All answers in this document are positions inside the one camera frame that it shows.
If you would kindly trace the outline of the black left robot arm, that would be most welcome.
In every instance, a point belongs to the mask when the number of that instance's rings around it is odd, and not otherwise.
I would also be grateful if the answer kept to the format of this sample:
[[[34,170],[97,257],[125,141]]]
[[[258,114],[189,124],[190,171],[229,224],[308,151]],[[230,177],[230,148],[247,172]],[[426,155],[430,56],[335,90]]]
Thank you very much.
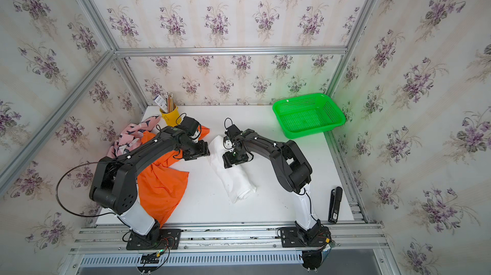
[[[163,155],[178,151],[186,161],[209,156],[208,143],[198,139],[198,121],[184,117],[176,127],[166,126],[150,141],[121,156],[104,157],[95,170],[89,197],[113,211],[133,233],[150,243],[160,240],[160,224],[138,202],[137,177]]]

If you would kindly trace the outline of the wooden pencils bundle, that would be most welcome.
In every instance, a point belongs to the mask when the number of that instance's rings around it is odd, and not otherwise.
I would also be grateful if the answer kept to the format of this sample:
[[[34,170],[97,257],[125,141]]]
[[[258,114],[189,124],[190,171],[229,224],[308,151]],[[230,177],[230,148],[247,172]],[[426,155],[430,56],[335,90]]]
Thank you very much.
[[[167,101],[167,112],[171,113],[175,109],[175,104],[174,104],[174,99],[173,99],[173,94],[170,92],[167,92],[166,94],[166,101]]]

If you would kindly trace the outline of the green plastic basket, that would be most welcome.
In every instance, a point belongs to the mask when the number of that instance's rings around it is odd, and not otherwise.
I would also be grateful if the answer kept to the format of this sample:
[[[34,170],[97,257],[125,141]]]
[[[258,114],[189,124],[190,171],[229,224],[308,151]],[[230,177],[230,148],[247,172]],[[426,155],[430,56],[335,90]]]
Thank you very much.
[[[277,101],[272,110],[288,139],[324,133],[346,123],[342,110],[322,93]]]

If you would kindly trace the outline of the orange cloth garment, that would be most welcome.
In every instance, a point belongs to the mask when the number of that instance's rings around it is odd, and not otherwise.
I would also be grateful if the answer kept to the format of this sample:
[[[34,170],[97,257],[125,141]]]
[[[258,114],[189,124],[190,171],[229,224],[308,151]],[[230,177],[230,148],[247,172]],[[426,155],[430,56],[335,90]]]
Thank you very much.
[[[160,225],[169,220],[187,189],[189,172],[171,167],[181,158],[181,152],[168,152],[137,177],[140,204]]]

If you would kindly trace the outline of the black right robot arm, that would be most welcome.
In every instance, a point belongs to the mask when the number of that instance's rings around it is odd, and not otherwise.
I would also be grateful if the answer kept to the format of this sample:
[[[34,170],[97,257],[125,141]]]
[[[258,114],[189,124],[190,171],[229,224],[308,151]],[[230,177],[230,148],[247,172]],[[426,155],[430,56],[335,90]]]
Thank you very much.
[[[319,225],[310,197],[313,169],[298,144],[268,139],[252,129],[242,131],[234,124],[226,128],[225,140],[231,143],[231,150],[222,156],[224,168],[247,163],[254,156],[268,159],[280,186],[294,196],[296,227],[303,234],[312,233]]]

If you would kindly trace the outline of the pink patterned garment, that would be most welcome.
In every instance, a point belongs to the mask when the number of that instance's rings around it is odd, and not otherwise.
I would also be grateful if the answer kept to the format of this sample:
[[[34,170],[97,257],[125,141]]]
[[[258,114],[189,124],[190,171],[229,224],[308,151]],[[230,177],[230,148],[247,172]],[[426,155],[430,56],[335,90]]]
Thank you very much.
[[[110,146],[107,157],[115,159],[129,153],[155,136],[152,131],[161,121],[160,116],[151,116],[139,124],[129,124]]]

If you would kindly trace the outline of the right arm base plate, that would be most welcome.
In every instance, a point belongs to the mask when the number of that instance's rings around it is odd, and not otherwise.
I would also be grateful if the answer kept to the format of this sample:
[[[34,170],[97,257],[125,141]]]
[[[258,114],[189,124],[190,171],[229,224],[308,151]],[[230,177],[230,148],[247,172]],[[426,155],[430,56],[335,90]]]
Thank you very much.
[[[300,226],[278,229],[283,248],[321,248],[332,241],[330,230],[323,225],[315,225],[305,230]]]

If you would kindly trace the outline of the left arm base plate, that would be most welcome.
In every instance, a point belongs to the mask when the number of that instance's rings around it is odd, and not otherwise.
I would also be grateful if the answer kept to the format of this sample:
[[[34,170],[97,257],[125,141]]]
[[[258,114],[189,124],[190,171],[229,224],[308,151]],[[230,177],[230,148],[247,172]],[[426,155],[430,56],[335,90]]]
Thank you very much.
[[[182,230],[180,229],[160,229],[152,230],[148,235],[142,236],[131,232],[129,241],[126,245],[128,251],[158,250],[170,248],[177,249]]]

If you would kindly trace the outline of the white shorts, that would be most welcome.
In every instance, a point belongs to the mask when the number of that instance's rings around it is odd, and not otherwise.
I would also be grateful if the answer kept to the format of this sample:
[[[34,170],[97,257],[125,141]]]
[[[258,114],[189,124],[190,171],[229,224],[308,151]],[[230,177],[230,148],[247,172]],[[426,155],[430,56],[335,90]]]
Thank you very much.
[[[226,169],[222,157],[227,149],[223,146],[224,137],[216,136],[209,144],[209,165],[220,179],[231,203],[249,198],[256,193],[256,186],[249,180],[247,173],[240,166]]]

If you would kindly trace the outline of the black stapler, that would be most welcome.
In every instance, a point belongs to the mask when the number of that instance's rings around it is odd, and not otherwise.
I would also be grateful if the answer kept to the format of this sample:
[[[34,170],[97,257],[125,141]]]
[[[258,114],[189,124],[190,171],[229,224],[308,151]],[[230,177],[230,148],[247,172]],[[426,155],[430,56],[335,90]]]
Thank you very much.
[[[332,224],[336,224],[338,222],[342,196],[343,189],[339,186],[331,191],[328,222]]]

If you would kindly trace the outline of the yellow pencil cup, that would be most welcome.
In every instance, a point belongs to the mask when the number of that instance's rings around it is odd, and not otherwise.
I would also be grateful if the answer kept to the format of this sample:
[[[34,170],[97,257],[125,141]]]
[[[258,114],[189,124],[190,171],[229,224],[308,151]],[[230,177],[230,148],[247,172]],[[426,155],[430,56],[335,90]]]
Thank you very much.
[[[166,125],[175,127],[181,123],[182,118],[177,106],[175,106],[174,110],[169,113],[164,112],[162,109],[160,109],[160,112]]]

